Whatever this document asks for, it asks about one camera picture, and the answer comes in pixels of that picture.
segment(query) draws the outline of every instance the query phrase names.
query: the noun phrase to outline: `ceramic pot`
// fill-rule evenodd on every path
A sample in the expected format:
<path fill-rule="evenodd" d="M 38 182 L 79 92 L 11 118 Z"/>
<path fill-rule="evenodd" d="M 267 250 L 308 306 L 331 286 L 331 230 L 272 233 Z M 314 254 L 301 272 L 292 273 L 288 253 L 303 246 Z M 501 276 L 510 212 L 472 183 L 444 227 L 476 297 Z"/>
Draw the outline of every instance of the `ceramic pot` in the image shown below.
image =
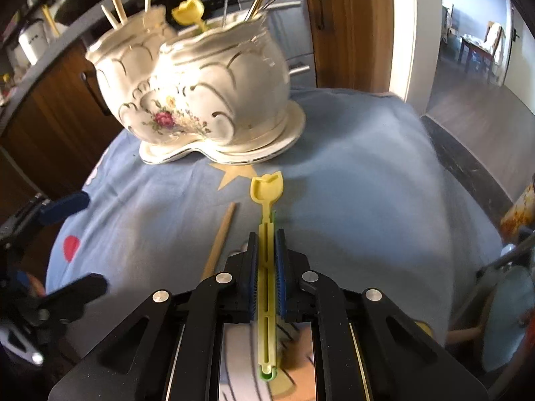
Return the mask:
<path fill-rule="evenodd" d="M 157 91 L 147 109 L 155 134 L 196 135 L 221 152 L 248 152 L 275 140 L 286 125 L 290 76 L 268 31 L 266 13 L 247 11 L 185 29 L 160 48 Z"/>
<path fill-rule="evenodd" d="M 159 48 L 175 36 L 165 22 L 165 7 L 153 6 L 148 12 L 129 17 L 118 30 L 105 33 L 86 54 L 95 66 L 108 108 L 128 131 L 148 143 L 167 143 L 179 135 L 177 131 L 154 131 L 154 126 L 142 125 L 138 117 L 143 114 L 146 118 L 150 113 L 147 104 L 156 89 L 153 73 Z"/>

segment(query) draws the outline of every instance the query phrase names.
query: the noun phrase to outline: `door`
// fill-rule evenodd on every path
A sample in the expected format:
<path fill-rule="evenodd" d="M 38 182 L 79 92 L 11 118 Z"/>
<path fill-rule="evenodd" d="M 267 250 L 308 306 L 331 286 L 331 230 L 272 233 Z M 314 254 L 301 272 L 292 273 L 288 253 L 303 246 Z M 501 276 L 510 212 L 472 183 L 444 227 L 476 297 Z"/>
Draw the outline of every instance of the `door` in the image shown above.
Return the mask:
<path fill-rule="evenodd" d="M 386 92 L 394 0 L 307 0 L 317 85 Z"/>
<path fill-rule="evenodd" d="M 535 114 L 535 39 L 513 9 L 513 44 L 504 84 Z"/>

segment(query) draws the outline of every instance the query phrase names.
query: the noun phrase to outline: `kitchen countertop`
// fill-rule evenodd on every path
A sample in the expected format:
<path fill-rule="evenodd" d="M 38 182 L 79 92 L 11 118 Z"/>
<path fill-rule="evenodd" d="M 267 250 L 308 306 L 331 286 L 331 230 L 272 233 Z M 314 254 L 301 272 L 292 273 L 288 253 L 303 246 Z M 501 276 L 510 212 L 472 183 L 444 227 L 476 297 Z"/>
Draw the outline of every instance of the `kitchen countertop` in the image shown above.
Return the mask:
<path fill-rule="evenodd" d="M 134 0 L 122 0 L 122 3 L 127 5 L 132 1 Z M 9 120 L 17 112 L 25 98 L 31 93 L 36 83 L 46 73 L 46 70 L 50 68 L 65 50 L 84 33 L 105 19 L 105 15 L 100 7 L 101 4 L 105 5 L 110 10 L 113 10 L 113 3 L 111 0 L 102 0 L 93 6 L 71 24 L 59 38 L 53 41 L 37 63 L 28 69 L 8 104 L 3 108 L 0 108 L 0 136 L 4 132 Z"/>

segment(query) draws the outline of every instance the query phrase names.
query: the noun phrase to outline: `white canister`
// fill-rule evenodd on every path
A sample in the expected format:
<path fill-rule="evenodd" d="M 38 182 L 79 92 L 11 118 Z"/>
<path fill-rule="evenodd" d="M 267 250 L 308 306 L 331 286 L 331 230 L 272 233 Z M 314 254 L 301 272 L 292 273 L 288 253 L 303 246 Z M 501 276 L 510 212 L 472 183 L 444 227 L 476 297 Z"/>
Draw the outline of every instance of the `white canister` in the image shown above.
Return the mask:
<path fill-rule="evenodd" d="M 20 31 L 19 44 L 30 63 L 36 64 L 48 48 L 44 21 L 37 18 L 26 24 Z"/>

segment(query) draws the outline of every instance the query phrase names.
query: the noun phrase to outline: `yellow utensil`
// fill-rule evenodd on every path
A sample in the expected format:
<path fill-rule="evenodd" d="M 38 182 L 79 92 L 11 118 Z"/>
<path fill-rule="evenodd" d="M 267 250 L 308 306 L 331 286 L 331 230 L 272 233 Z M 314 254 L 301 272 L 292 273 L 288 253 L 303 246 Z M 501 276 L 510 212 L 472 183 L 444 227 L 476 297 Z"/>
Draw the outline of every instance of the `yellow utensil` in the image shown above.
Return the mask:
<path fill-rule="evenodd" d="M 275 225 L 271 208 L 283 193 L 283 174 L 251 180 L 251 199 L 262 205 L 258 227 L 258 279 L 256 294 L 258 364 L 260 377 L 270 381 L 277 376 L 277 279 L 275 272 Z"/>
<path fill-rule="evenodd" d="M 171 10 L 173 19 L 180 25 L 199 26 L 204 33 L 208 30 L 206 23 L 202 20 L 204 14 L 204 4 L 201 0 L 186 0 L 180 3 L 178 7 Z"/>

